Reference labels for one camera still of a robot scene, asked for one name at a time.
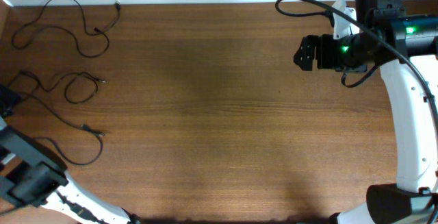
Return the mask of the black usb cable long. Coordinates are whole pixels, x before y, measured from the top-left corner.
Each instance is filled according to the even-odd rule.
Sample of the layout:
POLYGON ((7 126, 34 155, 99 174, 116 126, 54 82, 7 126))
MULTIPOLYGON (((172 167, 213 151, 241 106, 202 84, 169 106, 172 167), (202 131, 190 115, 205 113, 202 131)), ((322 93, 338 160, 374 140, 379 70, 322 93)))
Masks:
POLYGON ((72 159, 70 159, 63 151, 62 148, 58 145, 58 143, 48 137, 48 136, 37 136, 37 137, 33 137, 34 140, 46 140, 48 142, 50 142, 55 150, 58 152, 58 154, 61 156, 61 158, 65 161, 67 161, 69 164, 75 165, 75 166, 89 166, 93 163, 95 163, 102 155, 103 153, 103 148, 104 148, 104 144, 103 144, 103 137, 105 136, 105 133, 99 131, 99 130, 95 130, 95 129, 91 129, 88 125, 86 124, 81 124, 81 125, 76 125, 73 124, 65 119, 63 119, 55 110, 53 110, 52 108, 50 108, 42 99, 40 99, 39 97, 31 94, 31 93, 27 93, 27 92, 23 92, 23 91, 19 91, 18 94, 20 96, 22 96, 24 99, 33 99, 35 101, 37 101, 43 108, 45 108, 50 114, 52 114, 57 120, 59 120, 60 122, 62 122, 63 124, 76 129, 78 131, 81 132, 86 132, 88 134, 91 134, 92 136, 94 136, 98 142, 99 142, 99 150, 97 152, 97 154, 93 157, 93 159, 91 159, 88 162, 76 162, 72 159))

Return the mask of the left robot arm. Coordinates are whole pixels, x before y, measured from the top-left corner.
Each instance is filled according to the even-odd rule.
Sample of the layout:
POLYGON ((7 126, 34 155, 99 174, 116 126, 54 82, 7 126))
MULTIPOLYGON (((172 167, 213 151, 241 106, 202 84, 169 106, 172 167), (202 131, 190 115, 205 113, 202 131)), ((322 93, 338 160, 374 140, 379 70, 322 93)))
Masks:
POLYGON ((6 124, 4 118, 21 101, 18 94, 1 86, 1 170, 14 158, 21 160, 1 177, 1 198, 14 206, 1 214, 34 206, 60 212, 79 223, 141 223, 137 215, 82 188, 67 172, 63 159, 6 124))

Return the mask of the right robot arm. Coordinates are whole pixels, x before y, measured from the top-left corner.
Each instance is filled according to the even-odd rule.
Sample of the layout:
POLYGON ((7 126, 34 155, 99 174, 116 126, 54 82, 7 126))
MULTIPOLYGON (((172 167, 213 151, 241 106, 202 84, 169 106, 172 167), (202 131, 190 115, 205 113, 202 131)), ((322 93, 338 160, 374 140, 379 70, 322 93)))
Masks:
POLYGON ((393 184, 372 185, 366 200, 330 223, 435 223, 437 221, 437 17, 407 15, 402 0, 344 0, 322 5, 332 35, 305 36, 294 55, 302 70, 314 66, 379 71, 387 89, 397 145, 393 184))

